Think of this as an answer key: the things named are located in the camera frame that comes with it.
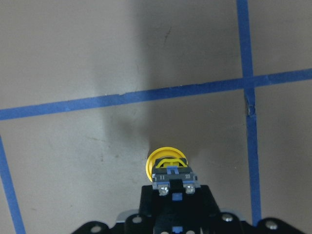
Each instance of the vertical blue tape line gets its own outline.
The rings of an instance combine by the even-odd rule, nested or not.
[[[26,234],[1,137],[0,137],[0,176],[2,179],[5,196],[8,202],[15,231],[17,234]]]
[[[257,116],[253,83],[253,59],[249,25],[248,0],[237,0],[244,94],[247,105],[247,144],[253,225],[261,220],[260,175],[257,144]]]

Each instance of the yellow circular object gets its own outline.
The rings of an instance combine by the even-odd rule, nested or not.
[[[152,168],[156,162],[157,159],[163,158],[163,157],[172,157],[172,158],[185,158],[186,156],[178,149],[173,147],[161,147],[159,149],[156,149],[154,152],[152,152],[147,161],[146,161],[146,175],[152,181]]]

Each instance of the yellow rim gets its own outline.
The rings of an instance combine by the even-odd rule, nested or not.
[[[156,149],[154,152],[149,155],[147,161],[146,161],[146,175],[152,181],[152,168],[156,162],[157,159],[163,158],[163,157],[172,157],[172,158],[185,158],[186,156],[178,149],[173,147],[162,147],[159,149]]]

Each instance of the floor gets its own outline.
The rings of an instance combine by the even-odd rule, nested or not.
[[[0,6],[3,233],[112,227],[162,146],[222,209],[312,232],[312,2]]]

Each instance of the gray surface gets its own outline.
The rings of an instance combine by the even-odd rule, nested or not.
[[[233,0],[2,0],[0,31],[1,109],[241,76]]]
[[[248,2],[254,74],[312,68],[312,1]]]
[[[27,233],[136,209],[149,151],[179,148],[220,207],[251,220],[242,91],[0,122]]]
[[[10,216],[8,203],[3,190],[2,181],[0,180],[0,227],[1,233],[14,234],[12,218]]]
[[[312,233],[312,81],[258,88],[262,214]]]

